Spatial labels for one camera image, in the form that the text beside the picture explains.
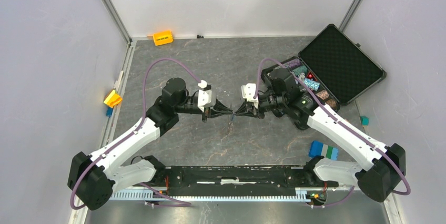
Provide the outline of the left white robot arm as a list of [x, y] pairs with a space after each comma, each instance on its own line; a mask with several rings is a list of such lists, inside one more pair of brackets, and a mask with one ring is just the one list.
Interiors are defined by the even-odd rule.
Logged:
[[130, 129], [108, 145], [87, 155], [79, 152], [72, 158], [68, 187], [72, 190], [71, 207], [75, 210], [96, 210], [112, 196], [127, 187], [149, 182], [161, 185], [165, 171], [147, 159], [123, 166], [139, 149], [159, 139], [179, 122], [179, 114], [201, 115], [202, 120], [232, 114], [204, 80], [192, 95], [181, 78], [171, 78], [154, 104], [145, 109]]

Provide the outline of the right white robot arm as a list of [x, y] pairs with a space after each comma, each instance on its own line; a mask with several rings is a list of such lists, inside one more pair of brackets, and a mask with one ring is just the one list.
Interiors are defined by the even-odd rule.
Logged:
[[306, 164], [304, 180], [310, 186], [323, 181], [358, 187], [376, 202], [384, 202], [396, 194], [402, 182], [411, 192], [406, 180], [406, 151], [398, 144], [388, 146], [343, 119], [299, 78], [287, 69], [275, 69], [276, 77], [267, 91], [260, 94], [255, 83], [241, 87], [244, 102], [236, 111], [237, 116], [264, 118], [266, 112], [287, 115], [300, 129], [314, 129], [345, 150], [353, 162], [337, 161], [321, 155]]

